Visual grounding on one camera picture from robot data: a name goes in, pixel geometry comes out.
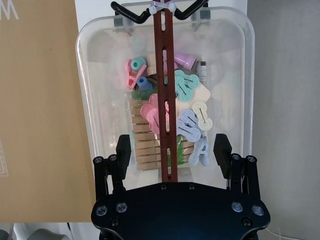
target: clear plastic bin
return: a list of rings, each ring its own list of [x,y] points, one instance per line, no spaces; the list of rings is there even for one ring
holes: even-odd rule
[[[255,35],[243,13],[229,7],[205,10],[210,11],[209,20],[200,19],[200,12],[185,21],[174,19],[173,31],[175,52],[196,55],[207,63],[203,85],[211,93],[206,102],[213,120],[213,128],[207,134],[210,163],[190,169],[187,163],[179,165],[178,177],[181,181],[224,188],[226,181],[213,154],[216,133],[228,136],[233,152],[244,156],[251,153]],[[119,21],[124,26],[115,26]],[[154,53],[154,44],[153,17],[141,25],[121,16],[102,17],[80,31],[76,53],[92,159],[114,154],[119,136],[132,134],[125,62]],[[123,184],[126,189],[133,189],[158,183],[159,171],[137,170],[132,149]]]

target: pink plastic clip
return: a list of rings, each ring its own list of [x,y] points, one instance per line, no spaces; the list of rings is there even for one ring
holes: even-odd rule
[[[144,73],[144,71],[147,68],[147,65],[142,65],[142,67],[139,69],[139,71],[136,73],[133,71],[131,68],[131,59],[128,59],[125,63],[125,71],[127,72],[126,76],[126,85],[128,86],[129,89],[134,89],[138,78],[141,77],[141,75]]]
[[[169,106],[165,105],[165,119],[169,121]],[[159,129],[159,111],[158,111],[158,94],[154,93],[149,97],[149,103],[144,104],[140,109],[141,116],[149,122],[150,130],[155,134],[160,134]]]
[[[158,108],[158,93],[154,93],[149,97],[149,103],[155,108]],[[167,102],[165,103],[165,112],[165,120],[169,121],[169,105]]]

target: black handle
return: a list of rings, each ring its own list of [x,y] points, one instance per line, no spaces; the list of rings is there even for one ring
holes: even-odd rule
[[[178,8],[174,12],[174,16],[179,20],[186,20],[195,11],[199,10],[203,5],[205,5],[209,0],[196,0],[191,4],[186,10],[180,11]]]
[[[195,11],[200,9],[203,5],[205,5],[209,0],[196,0],[193,4],[191,4],[186,10],[180,11],[178,8],[174,12],[174,16],[179,20],[186,20],[189,18]],[[119,3],[113,1],[111,2],[111,8],[121,14],[122,16],[130,19],[131,21],[135,22],[136,24],[143,24],[147,19],[151,16],[149,12],[149,8],[141,13],[140,16],[133,13],[132,11],[126,9],[124,6],[120,5]]]
[[[131,21],[135,22],[136,24],[143,24],[147,19],[151,16],[149,12],[149,8],[147,8],[145,11],[141,13],[140,16],[133,13],[132,11],[129,11],[124,6],[121,6],[119,3],[113,1],[111,2],[111,8],[121,14],[122,16],[126,17],[127,19],[130,19]]]

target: screw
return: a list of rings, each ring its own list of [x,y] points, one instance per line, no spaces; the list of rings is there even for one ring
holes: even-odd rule
[[[101,163],[101,162],[102,162],[102,158],[101,158],[101,157],[98,157],[98,158],[96,158],[96,159],[94,160],[94,162],[95,162],[96,164]]]
[[[250,227],[252,225],[252,221],[249,218],[244,217],[242,218],[242,224],[245,227]]]
[[[115,207],[115,210],[118,212],[118,213],[124,213],[125,211],[127,211],[128,209],[128,206],[125,202],[120,202],[116,205]]]
[[[100,206],[96,209],[95,214],[99,217],[106,215],[108,208],[106,206]]]
[[[256,161],[252,156],[248,156],[248,160],[249,160],[249,162],[252,162],[252,163],[254,163]]]
[[[231,204],[231,208],[236,213],[241,213],[244,210],[244,208],[242,207],[241,203],[239,203],[239,202],[233,202]]]
[[[190,190],[195,190],[196,188],[196,186],[193,183],[190,183],[188,187]]]
[[[239,156],[238,155],[232,155],[232,158],[234,159],[234,160],[239,160]]]
[[[111,160],[111,161],[115,161],[115,160],[117,160],[117,156],[116,156],[116,155],[112,155],[112,156],[110,156],[110,160]]]
[[[111,225],[112,225],[112,227],[118,226],[118,225],[119,225],[119,220],[118,220],[118,218],[112,219],[112,220],[111,220]]]
[[[163,183],[163,184],[160,185],[160,189],[161,189],[161,190],[167,190],[167,188],[168,188],[168,187],[167,187],[167,184],[164,184],[164,183]]]
[[[254,214],[258,215],[258,216],[263,216],[265,215],[265,211],[263,210],[262,207],[254,205],[252,207],[252,211],[254,212]]]

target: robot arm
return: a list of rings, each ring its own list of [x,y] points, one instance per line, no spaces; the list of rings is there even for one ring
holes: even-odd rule
[[[257,159],[231,154],[224,134],[217,134],[215,158],[226,189],[194,182],[162,182],[126,190],[129,135],[121,135],[116,154],[93,160],[96,203],[91,220],[100,240],[257,240],[270,223],[260,200]],[[107,177],[111,175],[113,193]]]

